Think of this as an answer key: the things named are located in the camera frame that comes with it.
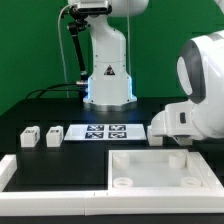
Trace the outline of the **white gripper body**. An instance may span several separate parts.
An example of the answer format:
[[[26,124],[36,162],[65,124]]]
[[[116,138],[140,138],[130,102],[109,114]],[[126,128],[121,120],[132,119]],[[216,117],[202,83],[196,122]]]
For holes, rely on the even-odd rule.
[[[172,103],[165,106],[149,125],[152,135],[156,137],[171,137],[176,142],[193,142],[200,139],[200,132],[192,122],[191,101]]]

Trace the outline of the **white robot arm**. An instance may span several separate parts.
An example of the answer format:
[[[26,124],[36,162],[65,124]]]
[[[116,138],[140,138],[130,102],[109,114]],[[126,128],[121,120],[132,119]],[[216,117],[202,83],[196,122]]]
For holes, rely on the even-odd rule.
[[[126,39],[107,18],[141,14],[149,0],[68,0],[69,14],[92,38],[92,75],[84,105],[97,111],[120,111],[137,102],[126,71]],[[147,127],[151,146],[165,136],[179,145],[224,138],[224,30],[186,42],[177,60],[177,75],[188,100],[165,106]]]

